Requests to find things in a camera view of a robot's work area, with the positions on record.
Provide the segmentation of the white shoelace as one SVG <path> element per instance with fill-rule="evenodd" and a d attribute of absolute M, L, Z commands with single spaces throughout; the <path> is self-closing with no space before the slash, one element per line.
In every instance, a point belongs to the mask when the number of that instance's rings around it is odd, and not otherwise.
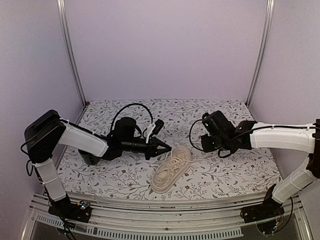
<path fill-rule="evenodd" d="M 177 147 L 166 154 L 158 170 L 173 176 L 180 175 L 187 171 L 192 162 L 190 150 L 185 147 Z"/>

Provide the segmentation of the white lace sneaker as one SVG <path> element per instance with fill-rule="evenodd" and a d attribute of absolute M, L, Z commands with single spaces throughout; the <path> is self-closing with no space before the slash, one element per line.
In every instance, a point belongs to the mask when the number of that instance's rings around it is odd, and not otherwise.
<path fill-rule="evenodd" d="M 163 163 L 154 173 L 150 188 L 157 194 L 164 194 L 188 171 L 192 164 L 191 152 L 184 146 L 167 152 Z"/>

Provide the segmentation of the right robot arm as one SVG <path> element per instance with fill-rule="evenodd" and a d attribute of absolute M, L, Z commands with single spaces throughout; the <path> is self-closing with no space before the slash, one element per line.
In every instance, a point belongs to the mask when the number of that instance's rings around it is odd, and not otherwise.
<path fill-rule="evenodd" d="M 301 125 L 280 125 L 245 120 L 234 126 L 221 111 L 204 113 L 201 123 L 207 134 L 201 136 L 204 152 L 277 149 L 307 154 L 288 177 L 270 187 L 258 213 L 269 218 L 287 199 L 320 178 L 320 121 Z"/>

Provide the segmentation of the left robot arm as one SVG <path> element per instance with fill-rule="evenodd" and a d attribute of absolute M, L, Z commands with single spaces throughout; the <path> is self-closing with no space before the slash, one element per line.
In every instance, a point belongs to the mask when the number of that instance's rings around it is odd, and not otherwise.
<path fill-rule="evenodd" d="M 74 205 L 66 200 L 67 193 L 52 160 L 57 146 L 72 147 L 94 159 L 106 161 L 119 158 L 124 152 L 142 153 L 150 160 L 172 149 L 156 137 L 163 126 L 162 120 L 152 120 L 142 131 L 133 118 L 114 118 L 109 133 L 103 136 L 61 118 L 51 109 L 26 128 L 25 142 L 20 149 L 29 157 L 40 183 L 55 202 L 55 209 L 63 217 L 70 217 L 75 211 Z"/>

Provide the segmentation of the dark green cup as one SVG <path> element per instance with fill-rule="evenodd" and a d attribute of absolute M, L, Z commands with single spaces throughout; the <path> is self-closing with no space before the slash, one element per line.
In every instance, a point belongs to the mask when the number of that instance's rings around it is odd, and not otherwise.
<path fill-rule="evenodd" d="M 89 152 L 86 152 L 86 151 L 83 151 L 80 149 L 78 150 L 78 152 L 87 165 L 93 166 L 93 165 L 96 165 L 100 161 L 99 157 L 97 157 Z"/>

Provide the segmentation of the front aluminium rail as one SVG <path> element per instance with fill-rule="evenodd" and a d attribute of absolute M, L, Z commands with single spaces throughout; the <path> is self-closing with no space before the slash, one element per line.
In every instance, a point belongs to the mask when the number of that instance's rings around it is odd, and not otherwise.
<path fill-rule="evenodd" d="M 78 240 L 313 240 L 298 196 L 287 201 L 277 232 L 262 227 L 271 219 L 246 223 L 243 207 L 259 204 L 263 194 L 198 200 L 136 200 L 70 193 L 72 202 L 91 203 L 88 223 L 75 222 Z"/>

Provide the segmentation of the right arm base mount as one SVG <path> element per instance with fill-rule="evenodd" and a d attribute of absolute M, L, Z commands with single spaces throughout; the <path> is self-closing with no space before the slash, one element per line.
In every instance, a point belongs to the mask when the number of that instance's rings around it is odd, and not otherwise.
<path fill-rule="evenodd" d="M 271 235 L 279 227 L 284 213 L 284 208 L 281 205 L 274 206 L 271 203 L 260 203 L 243 207 L 240 210 L 240 217 L 245 223 L 271 219 L 270 221 L 256 224 L 256 228 L 261 234 Z"/>

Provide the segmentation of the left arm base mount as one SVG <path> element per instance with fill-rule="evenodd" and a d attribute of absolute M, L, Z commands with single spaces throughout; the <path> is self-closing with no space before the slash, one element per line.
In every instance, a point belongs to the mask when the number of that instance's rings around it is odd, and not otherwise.
<path fill-rule="evenodd" d="M 50 204 L 48 213 L 62 219 L 88 223 L 92 208 L 89 201 L 81 200 L 77 203 L 72 203 L 69 198 L 64 198 L 59 201 L 53 201 Z"/>

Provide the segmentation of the right aluminium frame post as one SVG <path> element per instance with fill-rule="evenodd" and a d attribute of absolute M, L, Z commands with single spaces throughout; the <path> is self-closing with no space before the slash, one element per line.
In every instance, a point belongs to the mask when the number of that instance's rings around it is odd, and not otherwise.
<path fill-rule="evenodd" d="M 269 35 L 272 27 L 272 20 L 273 20 L 273 13 L 274 13 L 274 7 L 275 7 L 275 0 L 267 0 L 266 1 L 266 11 L 265 11 L 265 17 L 264 17 L 264 24 L 262 29 L 262 35 L 261 35 L 261 41 L 259 46 L 259 51 L 251 79 L 251 83 L 249 86 L 248 94 L 245 100 L 245 105 L 250 108 L 253 100 L 254 95 L 257 90 L 260 73 L 262 70 L 264 57 L 266 53 L 266 48 L 268 45 Z"/>

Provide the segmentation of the aluminium frame post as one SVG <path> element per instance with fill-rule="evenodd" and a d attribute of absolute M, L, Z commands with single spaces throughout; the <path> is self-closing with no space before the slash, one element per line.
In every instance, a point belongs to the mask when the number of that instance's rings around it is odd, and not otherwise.
<path fill-rule="evenodd" d="M 260 73 L 262 70 L 264 57 L 266 53 L 266 48 L 268 45 L 269 35 L 272 27 L 272 20 L 273 20 L 273 13 L 274 13 L 274 7 L 275 7 L 275 0 L 267 0 L 266 1 L 266 11 L 265 11 L 265 17 L 264 17 L 264 24 L 262 29 L 262 35 L 261 35 L 261 41 L 259 46 L 259 51 L 251 79 L 251 83 L 249 86 L 248 94 L 245 100 L 245 105 L 250 108 L 253 100 L 254 95 L 257 90 Z"/>
<path fill-rule="evenodd" d="M 83 89 L 83 85 L 81 83 L 81 79 L 80 79 L 80 75 L 79 75 L 79 71 L 78 71 L 78 66 L 77 66 L 75 54 L 73 51 L 71 35 L 70 35 L 70 30 L 69 30 L 69 25 L 68 25 L 68 17 L 67 17 L 67 12 L 66 12 L 66 1 L 65 0 L 57 0 L 56 3 L 57 3 L 57 10 L 58 10 L 58 15 L 59 15 L 62 35 L 63 35 L 63 39 L 64 39 L 64 44 L 66 47 L 67 57 L 68 57 L 68 61 L 70 64 L 70 69 L 72 72 L 74 84 L 75 84 L 76 91 L 77 91 L 78 97 L 80 99 L 80 102 L 81 102 L 82 106 L 85 108 L 87 106 L 87 100 L 85 97 L 85 92 Z"/>

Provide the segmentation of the left aluminium frame post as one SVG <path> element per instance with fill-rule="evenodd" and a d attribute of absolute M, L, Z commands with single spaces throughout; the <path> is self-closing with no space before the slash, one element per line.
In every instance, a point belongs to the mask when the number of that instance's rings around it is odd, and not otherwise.
<path fill-rule="evenodd" d="M 67 57 L 68 57 L 68 61 L 70 64 L 70 69 L 72 72 L 74 84 L 75 84 L 76 91 L 77 91 L 78 97 L 80 99 L 80 102 L 81 102 L 82 106 L 85 108 L 87 106 L 87 100 L 85 97 L 85 92 L 83 89 L 83 85 L 81 83 L 81 79 L 80 79 L 80 75 L 79 75 L 79 71 L 78 71 L 78 66 L 77 66 L 75 54 L 73 51 L 71 35 L 70 35 L 70 30 L 69 30 L 69 25 L 68 25 L 68 17 L 67 17 L 67 12 L 66 12 L 66 1 L 65 0 L 57 0 L 56 3 L 57 3 L 57 10 L 58 10 L 58 15 L 59 15 L 62 35 L 63 35 L 63 39 L 64 39 L 64 44 L 66 47 Z"/>

